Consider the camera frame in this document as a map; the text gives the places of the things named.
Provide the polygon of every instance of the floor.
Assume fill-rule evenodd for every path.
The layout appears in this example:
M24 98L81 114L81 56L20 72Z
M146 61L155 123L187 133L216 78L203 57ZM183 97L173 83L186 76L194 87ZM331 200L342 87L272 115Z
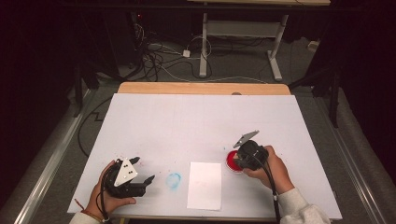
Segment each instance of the floor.
M150 69L149 59L144 71L131 77L137 81L211 81L276 83L265 52L272 47L271 39L213 40L210 77L196 77L199 61L176 60L185 47L174 43L153 43L150 48L162 61L161 71ZM277 54L283 80L290 84L304 76L314 52L301 39L282 43ZM191 58L199 57L193 51ZM121 66L128 74L133 68ZM0 212L0 223L68 223L71 214L66 210L96 135L108 108L106 99L117 92L120 83L99 74L100 87L86 91L80 116L74 118L76 105L71 104L63 120L54 130L46 145L33 159L21 183L15 188L6 206ZM396 189L380 161L362 134L359 123L348 108L347 99L340 90L337 114L338 129L327 117L328 99L314 98L309 87L291 90L302 110L308 131L317 149L334 196L343 215L334 223L391 223L396 219ZM130 223L192 223L196 221L169 221L132 219Z

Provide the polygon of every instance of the white table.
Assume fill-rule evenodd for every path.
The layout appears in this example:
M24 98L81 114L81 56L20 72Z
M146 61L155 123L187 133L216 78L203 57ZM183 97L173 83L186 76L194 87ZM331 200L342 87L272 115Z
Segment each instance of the white table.
M328 6L330 0L190 0L193 2L210 3L236 3L236 4L261 4L261 5L282 5L321 7ZM267 51L268 61L276 81L282 80L279 66L276 62L276 54L282 40L283 32L289 15L283 15L280 22L256 22L256 21L210 21L207 13L204 13L202 32L202 52L200 61L200 77L206 77L207 66L207 36L208 35L230 35L230 36L252 36L252 37L274 37L274 47Z
M285 85L150 84L127 83L119 92L137 93L113 97L69 213L80 210L74 199L88 202L99 174L111 160L140 157L134 181L156 177L146 195L137 198L137 205L122 207L115 216L274 221L271 190L225 164L241 134L259 130L253 140L275 147L305 198L331 219L342 218L299 106ZM226 94L234 92L232 86L242 94L252 93ZM151 94L155 88L161 94ZM175 94L177 90L186 94ZM281 95L274 95L274 90ZM260 95L266 92L272 95ZM192 161L221 164L220 210L187 208ZM170 175L181 176L175 189L166 183Z

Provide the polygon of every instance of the red cup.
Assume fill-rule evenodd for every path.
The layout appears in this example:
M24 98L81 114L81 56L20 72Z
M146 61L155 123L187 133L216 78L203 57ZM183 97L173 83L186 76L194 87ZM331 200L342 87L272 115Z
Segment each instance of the red cup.
M237 150L231 151L227 155L227 166L230 168L230 170L236 172L236 173L242 173L242 168L239 167L234 161L233 161L233 156L236 154Z

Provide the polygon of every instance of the dark background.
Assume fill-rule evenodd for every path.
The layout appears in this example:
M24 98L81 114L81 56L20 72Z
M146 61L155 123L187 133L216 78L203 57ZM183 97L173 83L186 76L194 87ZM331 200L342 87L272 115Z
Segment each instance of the dark background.
M323 36L326 38L323 38L309 69L315 73L329 61L341 61L341 87L373 150L395 181L395 3L391 0L332 1L332 7L358 6L370 10L363 10L361 14L338 14ZM66 95L74 85L77 62L92 60L104 70L117 74L115 67L122 63L120 55L108 45L114 40L108 33L103 33L103 20L114 19L114 14L107 16L91 13L85 21L95 27L96 39L101 40L98 42L99 54L81 17L63 10L55 2L20 0L0 3L0 115L3 118L0 167L7 180L6 184L2 181L0 206L69 106ZM284 39L293 41L304 36L317 40L326 31L327 26L323 24L327 24L328 19L324 15L290 16ZM183 22L176 27L177 21ZM148 29L178 41L189 41L191 33L199 33L201 21L201 15L184 12L177 15L147 13L144 17ZM122 39L118 43L128 44L128 41ZM95 69L85 70L83 75L89 77Z

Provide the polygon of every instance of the white paper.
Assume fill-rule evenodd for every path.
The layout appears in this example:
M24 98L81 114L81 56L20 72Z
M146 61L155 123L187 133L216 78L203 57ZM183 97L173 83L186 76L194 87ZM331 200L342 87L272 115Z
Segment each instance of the white paper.
M187 208L220 210L220 163L191 162Z

